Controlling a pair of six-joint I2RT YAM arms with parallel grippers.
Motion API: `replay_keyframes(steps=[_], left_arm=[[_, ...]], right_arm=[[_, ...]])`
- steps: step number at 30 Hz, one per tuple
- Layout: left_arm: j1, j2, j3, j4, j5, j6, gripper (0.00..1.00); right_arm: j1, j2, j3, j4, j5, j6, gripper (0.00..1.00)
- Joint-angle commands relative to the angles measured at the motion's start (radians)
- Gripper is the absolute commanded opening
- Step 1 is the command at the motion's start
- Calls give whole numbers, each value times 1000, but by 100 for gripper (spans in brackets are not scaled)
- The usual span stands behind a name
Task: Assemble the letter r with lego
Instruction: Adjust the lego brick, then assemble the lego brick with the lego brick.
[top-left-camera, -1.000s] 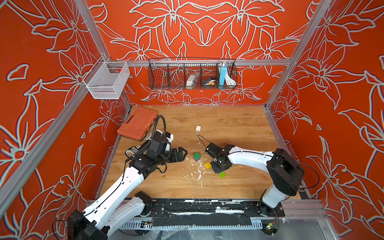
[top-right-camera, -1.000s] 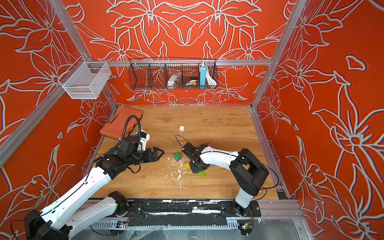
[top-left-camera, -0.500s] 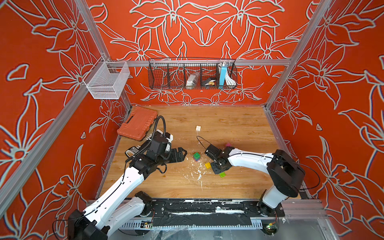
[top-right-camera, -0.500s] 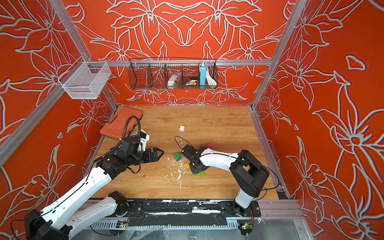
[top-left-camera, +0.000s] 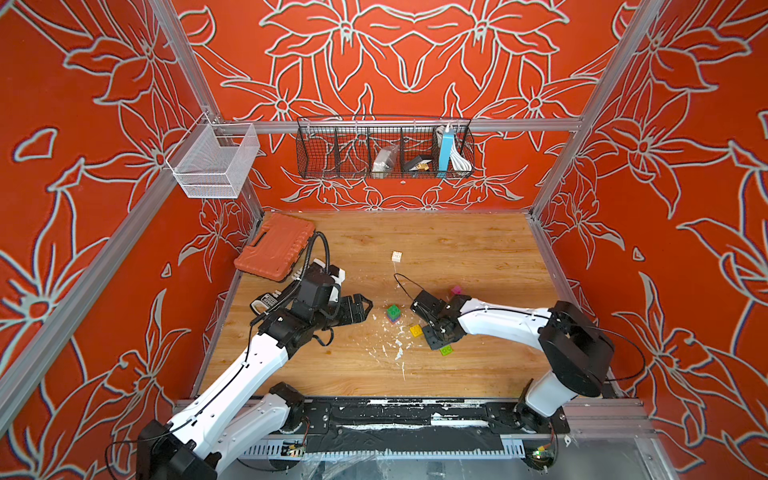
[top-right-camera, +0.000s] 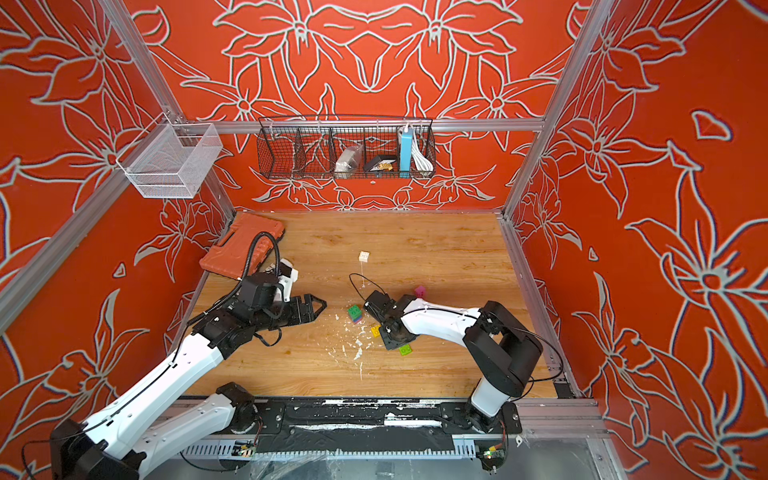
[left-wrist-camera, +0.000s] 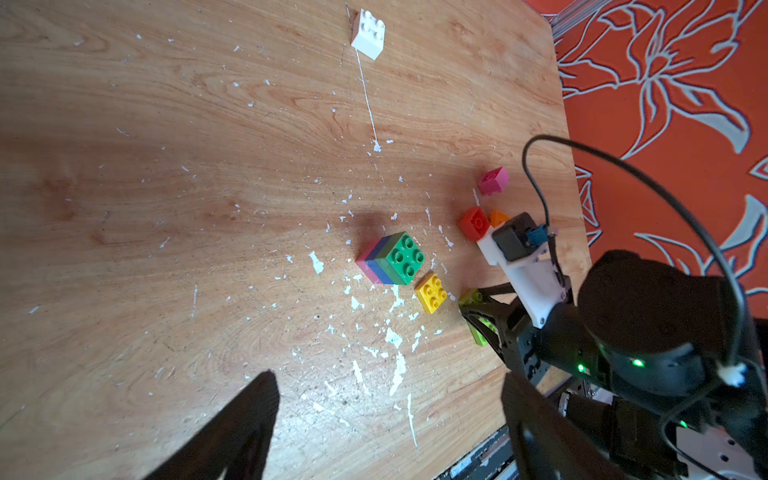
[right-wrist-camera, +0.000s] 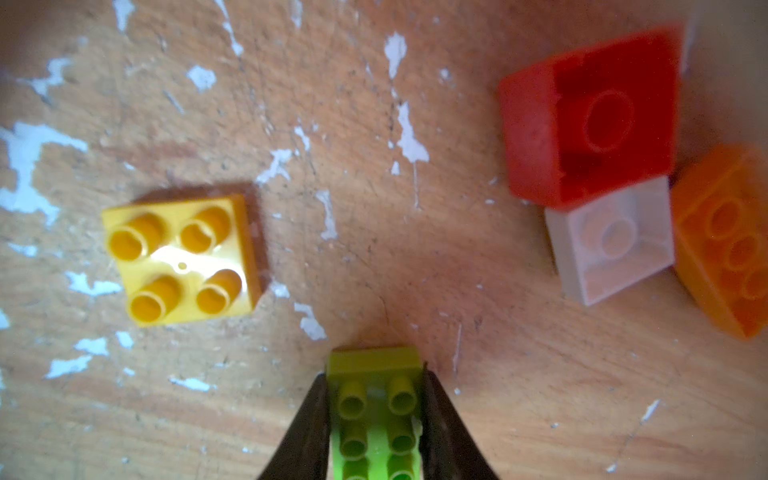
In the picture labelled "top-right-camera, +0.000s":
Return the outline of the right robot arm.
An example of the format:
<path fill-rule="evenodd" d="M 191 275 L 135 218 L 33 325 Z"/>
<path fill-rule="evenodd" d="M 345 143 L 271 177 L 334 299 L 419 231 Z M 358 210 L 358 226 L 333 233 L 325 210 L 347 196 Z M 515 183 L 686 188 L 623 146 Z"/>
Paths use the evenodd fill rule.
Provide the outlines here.
<path fill-rule="evenodd" d="M 469 397 L 468 413 L 483 420 L 497 417 L 504 404 L 523 395 L 543 353 L 538 337 L 496 301 L 463 309 L 414 295 L 394 300 L 375 290 L 364 308 L 379 323 L 388 350 L 421 336 L 465 347 L 482 374 Z"/>

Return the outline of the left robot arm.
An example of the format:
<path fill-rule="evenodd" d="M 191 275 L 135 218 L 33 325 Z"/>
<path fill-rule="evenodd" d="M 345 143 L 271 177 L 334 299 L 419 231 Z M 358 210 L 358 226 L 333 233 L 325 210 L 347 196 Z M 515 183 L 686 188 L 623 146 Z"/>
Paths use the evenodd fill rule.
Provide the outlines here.
<path fill-rule="evenodd" d="M 150 373 L 82 422 L 67 420 L 50 436 L 55 479 L 142 479 L 169 458 L 221 431 L 259 435 L 255 398 L 229 382 L 201 404 L 158 419 L 192 384 L 264 331 L 315 321 L 324 300 L 295 296 L 277 308 L 221 300 L 192 321 L 193 329 Z"/>

